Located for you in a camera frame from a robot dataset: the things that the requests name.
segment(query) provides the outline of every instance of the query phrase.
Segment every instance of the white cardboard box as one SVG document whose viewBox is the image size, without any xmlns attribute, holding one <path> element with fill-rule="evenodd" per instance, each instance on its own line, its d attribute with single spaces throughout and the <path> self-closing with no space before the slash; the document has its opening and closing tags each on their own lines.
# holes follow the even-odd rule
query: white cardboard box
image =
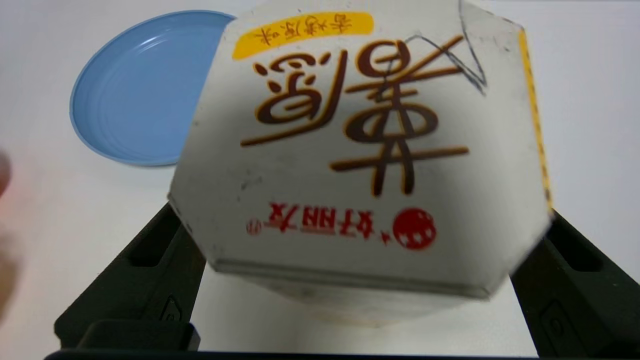
<svg viewBox="0 0 640 360">
<path fill-rule="evenodd" d="M 551 217 L 524 30 L 452 0 L 269 1 L 227 26 L 169 199 L 215 270 L 300 300 L 486 299 Z"/>
</svg>

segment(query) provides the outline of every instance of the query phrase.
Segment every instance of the white table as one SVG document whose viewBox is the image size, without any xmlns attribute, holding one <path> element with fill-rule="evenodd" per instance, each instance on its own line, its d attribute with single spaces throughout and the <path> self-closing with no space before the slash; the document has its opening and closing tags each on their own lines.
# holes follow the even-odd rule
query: white table
<svg viewBox="0 0 640 360">
<path fill-rule="evenodd" d="M 0 323 L 0 358 L 55 351 L 55 319 L 166 201 L 172 168 L 121 165 L 76 137 L 68 100 L 83 65 L 119 32 L 156 15 L 238 14 L 257 2 L 0 3 L 0 148 L 13 165 L 0 198 L 9 234 L 0 247 L 14 253 L 18 270 Z M 640 279 L 640 4 L 483 6 L 527 26 L 556 208 Z M 488 303 L 362 329 L 316 320 L 299 304 L 207 269 L 192 322 L 201 350 L 536 355 L 508 283 Z"/>
</svg>

